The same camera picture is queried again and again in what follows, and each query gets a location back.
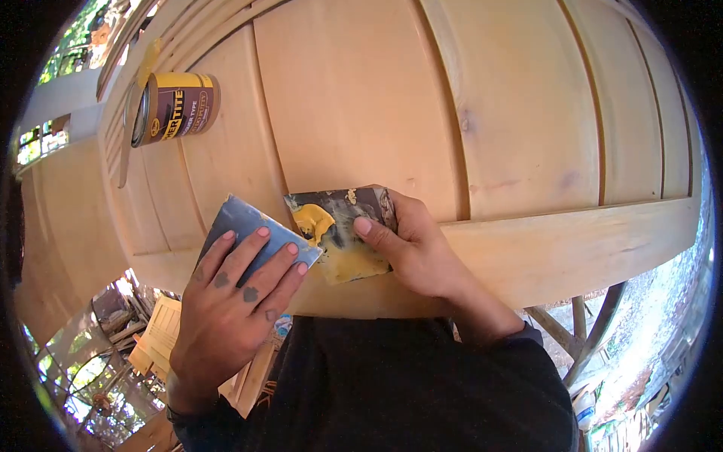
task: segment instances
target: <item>metal bar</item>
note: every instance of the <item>metal bar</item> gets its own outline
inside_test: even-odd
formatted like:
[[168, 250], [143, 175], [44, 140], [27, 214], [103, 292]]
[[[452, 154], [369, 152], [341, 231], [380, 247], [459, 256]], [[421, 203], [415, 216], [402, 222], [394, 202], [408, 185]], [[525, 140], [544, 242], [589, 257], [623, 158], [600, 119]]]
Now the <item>metal bar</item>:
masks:
[[577, 359], [583, 348], [583, 342], [570, 334], [553, 316], [537, 306], [526, 307], [525, 312], [530, 314], [541, 327], [543, 327], [554, 340], [573, 358]]
[[587, 339], [587, 325], [585, 324], [585, 301], [583, 297], [573, 297], [573, 327], [575, 337], [581, 341]]
[[575, 360], [573, 366], [568, 370], [568, 374], [562, 379], [562, 382], [568, 390], [575, 384], [575, 381], [577, 381], [580, 374], [585, 370], [585, 366], [590, 362], [590, 358], [592, 358], [593, 354], [595, 354], [600, 347], [600, 341], [610, 327], [610, 323], [615, 316], [615, 311], [617, 311], [627, 283], [627, 281], [623, 281], [622, 283], [611, 286], [607, 290], [605, 301], [602, 304], [597, 320], [595, 320], [595, 325], [593, 325], [592, 330], [590, 330], [590, 336], [588, 336], [583, 345], [579, 358]]

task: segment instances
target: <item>wooden plank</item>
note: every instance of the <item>wooden plank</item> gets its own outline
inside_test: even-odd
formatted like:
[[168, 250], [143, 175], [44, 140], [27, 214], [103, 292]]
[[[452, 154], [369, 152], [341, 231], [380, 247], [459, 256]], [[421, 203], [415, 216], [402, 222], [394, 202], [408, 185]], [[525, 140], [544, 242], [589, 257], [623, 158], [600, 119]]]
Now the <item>wooden plank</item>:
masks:
[[236, 403], [236, 409], [244, 418], [249, 416], [256, 404], [261, 386], [265, 383], [266, 371], [271, 366], [273, 352], [273, 344], [266, 342], [258, 349], [253, 361], [251, 361], [249, 373], [243, 387], [241, 387], [239, 401]]
[[438, 221], [465, 216], [448, 88], [420, 14], [410, 0], [294, 0], [254, 21], [289, 191], [376, 183]]
[[660, 44], [639, 27], [633, 26], [650, 69], [659, 109], [663, 140], [662, 198], [688, 195], [690, 153], [685, 111], [673, 68]]
[[143, 349], [140, 342], [131, 350], [131, 354], [128, 356], [128, 362], [133, 364], [133, 367], [144, 377], [148, 376], [150, 368], [153, 366], [153, 360], [146, 350]]
[[244, 383], [246, 382], [246, 378], [249, 375], [249, 368], [251, 367], [251, 363], [248, 363], [244, 366], [243, 369], [241, 369], [241, 372], [239, 372], [236, 376], [236, 382], [234, 383], [234, 392], [233, 400], [229, 400], [231, 402], [231, 405], [235, 408], [236, 403], [239, 401], [239, 397], [241, 397], [241, 388], [244, 387]]
[[483, 285], [514, 308], [612, 286], [693, 245], [693, 198], [442, 226]]
[[205, 227], [211, 227], [229, 193], [290, 226], [282, 198], [287, 191], [263, 98], [253, 24], [214, 48], [194, 70], [214, 74], [223, 91], [212, 129], [181, 139]]
[[454, 96], [471, 218], [598, 205], [591, 86], [557, 3], [422, 0], [422, 5]]
[[[672, 259], [695, 241], [699, 202], [659, 200], [441, 227], [482, 285], [519, 309], [609, 287]], [[166, 276], [174, 286], [164, 289], [183, 290], [198, 252], [186, 252], [183, 265], [174, 261], [185, 276]], [[361, 319], [449, 314], [443, 303], [403, 288], [393, 273], [328, 286], [317, 265], [287, 313]]]
[[143, 323], [143, 322], [138, 322], [138, 323], [136, 323], [136, 324], [134, 324], [134, 325], [132, 325], [132, 326], [129, 326], [128, 328], [125, 328], [125, 329], [124, 329], [123, 331], [121, 331], [120, 333], [113, 334], [113, 335], [109, 338], [109, 340], [111, 341], [112, 344], [114, 344], [114, 343], [120, 341], [121, 339], [125, 339], [125, 338], [128, 337], [128, 336], [133, 336], [135, 333], [137, 333], [138, 331], [141, 331], [141, 330], [144, 329], [145, 327], [146, 327], [146, 324], [145, 324], [145, 323]]
[[662, 143], [645, 61], [626, 19], [599, 1], [564, 0], [579, 32], [602, 114], [601, 204], [659, 200]]
[[140, 283], [182, 294], [200, 253], [198, 247], [180, 252], [131, 256], [129, 261]]
[[[194, 2], [195, 0], [167, 1], [163, 8], [158, 9], [158, 13], [140, 36], [135, 47], [128, 52], [126, 64], [120, 69], [100, 118], [98, 136], [103, 145], [111, 137], [111, 131], [122, 125], [125, 96], [128, 87], [135, 79], [148, 44], [161, 37]], [[103, 154], [107, 156], [109, 149], [102, 149], [104, 149]]]
[[118, 38], [113, 43], [109, 43], [111, 51], [106, 58], [106, 62], [103, 67], [100, 68], [100, 74], [98, 75], [98, 86], [95, 90], [95, 97], [98, 102], [103, 99], [103, 94], [108, 87], [108, 82], [111, 80], [111, 75], [121, 59], [123, 52], [128, 44], [130, 44], [133, 36], [140, 29], [143, 20], [148, 16], [148, 12], [158, 3], [158, 0], [140, 0], [137, 4], [135, 11], [131, 13], [131, 17], [125, 22], [123, 29], [118, 34]]
[[239, 29], [243, 25], [250, 23], [256, 17], [270, 11], [276, 6], [287, 2], [288, 0], [255, 0], [253, 1], [251, 8], [246, 8], [248, 0], [236, 2], [237, 11], [236, 14], [228, 14], [228, 16], [216, 16], [223, 20], [218, 23], [210, 33], [208, 33], [199, 43], [190, 48], [190, 52], [187, 53], [183, 59], [177, 62], [171, 62], [170, 64], [174, 68], [174, 71], [189, 71], [194, 67], [203, 55], [208, 52], [214, 45], [221, 42], [224, 38], [228, 37], [234, 30]]
[[22, 177], [24, 287], [16, 305], [44, 344], [129, 263], [103, 192], [94, 137], [48, 155]]
[[142, 159], [148, 176], [153, 207], [163, 227], [168, 247], [199, 247], [208, 233], [202, 224], [179, 140], [143, 146], [133, 158]]
[[525, 312], [530, 314], [535, 321], [537, 321], [541, 327], [572, 357], [573, 361], [580, 357], [584, 339], [580, 339], [570, 334], [569, 331], [565, 330], [565, 327], [560, 324], [553, 316], [551, 316], [546, 310], [543, 310], [537, 306], [530, 306], [525, 308]]
[[150, 192], [143, 154], [137, 149], [132, 150], [125, 187], [118, 188], [111, 180], [109, 176], [106, 183], [116, 211], [119, 233], [129, 254], [170, 251]]
[[701, 172], [703, 171], [703, 137], [701, 135], [701, 126], [698, 118], [690, 102], [690, 96], [684, 87], [680, 89], [681, 96], [685, 102], [685, 114], [688, 119], [688, 140], [690, 143], [690, 187], [688, 188], [690, 196], [697, 200], [696, 208], [700, 210], [701, 192], [703, 190], [703, 181]]

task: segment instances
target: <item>putty can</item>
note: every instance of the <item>putty can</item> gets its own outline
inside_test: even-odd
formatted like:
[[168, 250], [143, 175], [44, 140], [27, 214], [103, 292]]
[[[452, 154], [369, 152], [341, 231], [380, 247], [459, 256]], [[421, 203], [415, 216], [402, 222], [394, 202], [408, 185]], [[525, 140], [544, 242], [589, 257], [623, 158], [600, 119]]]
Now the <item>putty can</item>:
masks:
[[[221, 90], [212, 75], [188, 72], [151, 74], [133, 126], [131, 146], [203, 133], [221, 106]], [[124, 114], [124, 124], [128, 114]]]

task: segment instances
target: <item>person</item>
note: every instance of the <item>person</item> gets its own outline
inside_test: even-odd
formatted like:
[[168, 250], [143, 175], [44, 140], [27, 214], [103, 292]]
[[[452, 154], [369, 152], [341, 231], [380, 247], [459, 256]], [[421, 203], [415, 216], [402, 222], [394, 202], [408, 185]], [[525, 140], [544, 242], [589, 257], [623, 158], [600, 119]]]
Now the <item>person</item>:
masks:
[[218, 386], [254, 356], [308, 267], [282, 247], [238, 281], [269, 230], [229, 231], [183, 294], [171, 352], [168, 418], [193, 451], [576, 451], [570, 397], [542, 335], [487, 293], [420, 200], [390, 190], [398, 233], [368, 218], [355, 232], [406, 288], [448, 304], [450, 319], [294, 318], [246, 419]]

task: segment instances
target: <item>tattoo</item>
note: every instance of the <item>tattoo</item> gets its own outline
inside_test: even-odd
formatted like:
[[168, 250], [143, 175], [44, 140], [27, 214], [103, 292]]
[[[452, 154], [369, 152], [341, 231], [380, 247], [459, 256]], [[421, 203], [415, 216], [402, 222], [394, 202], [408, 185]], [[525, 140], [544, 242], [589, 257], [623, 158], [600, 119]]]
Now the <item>tattoo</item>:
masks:
[[255, 302], [259, 298], [259, 291], [255, 287], [247, 287], [244, 289], [244, 301], [246, 303]]
[[226, 275], [225, 271], [222, 271], [216, 277], [213, 279], [213, 285], [220, 289], [221, 287], [224, 287], [226, 284], [228, 284], [228, 275]]
[[196, 271], [193, 272], [193, 279], [198, 282], [203, 281], [203, 269], [200, 265], [196, 268]]

